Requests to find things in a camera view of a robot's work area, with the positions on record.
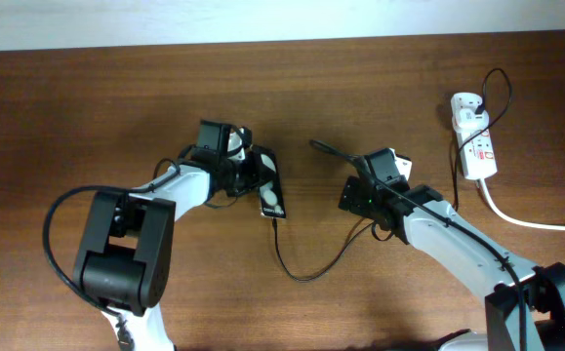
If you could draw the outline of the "black smartphone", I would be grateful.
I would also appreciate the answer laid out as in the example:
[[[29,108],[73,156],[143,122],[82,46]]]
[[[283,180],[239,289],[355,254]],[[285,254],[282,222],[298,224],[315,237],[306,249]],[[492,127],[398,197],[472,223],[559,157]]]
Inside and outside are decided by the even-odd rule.
[[[286,218],[286,208],[276,157],[271,149],[254,146],[252,149],[259,176],[259,198],[263,216]]]

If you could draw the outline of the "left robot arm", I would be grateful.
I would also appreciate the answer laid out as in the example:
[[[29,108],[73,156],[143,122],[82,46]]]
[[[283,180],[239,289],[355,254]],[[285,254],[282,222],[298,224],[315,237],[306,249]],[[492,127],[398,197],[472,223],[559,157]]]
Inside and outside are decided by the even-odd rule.
[[[217,192],[230,197],[274,180],[274,156],[247,128],[203,121],[195,143],[137,188],[99,187],[75,259],[73,284],[101,309],[122,350],[172,350],[160,299],[174,227]]]

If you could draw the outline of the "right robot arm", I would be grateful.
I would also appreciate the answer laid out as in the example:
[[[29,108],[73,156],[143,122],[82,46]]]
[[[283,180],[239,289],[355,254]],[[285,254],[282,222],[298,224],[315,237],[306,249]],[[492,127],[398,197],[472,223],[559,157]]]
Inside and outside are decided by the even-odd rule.
[[[441,350],[565,350],[565,264],[512,253],[466,222],[434,189],[411,188],[390,149],[344,159],[357,171],[340,206],[429,255],[484,305],[486,331],[444,338]]]

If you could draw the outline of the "white power strip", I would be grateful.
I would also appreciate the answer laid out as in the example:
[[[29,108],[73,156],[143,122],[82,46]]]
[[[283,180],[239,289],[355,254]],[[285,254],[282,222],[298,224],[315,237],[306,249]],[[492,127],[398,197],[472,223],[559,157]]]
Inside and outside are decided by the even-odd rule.
[[[457,137],[464,177],[479,180],[493,176],[497,163],[486,111],[478,112],[482,97],[474,93],[456,93],[451,98],[452,124]]]

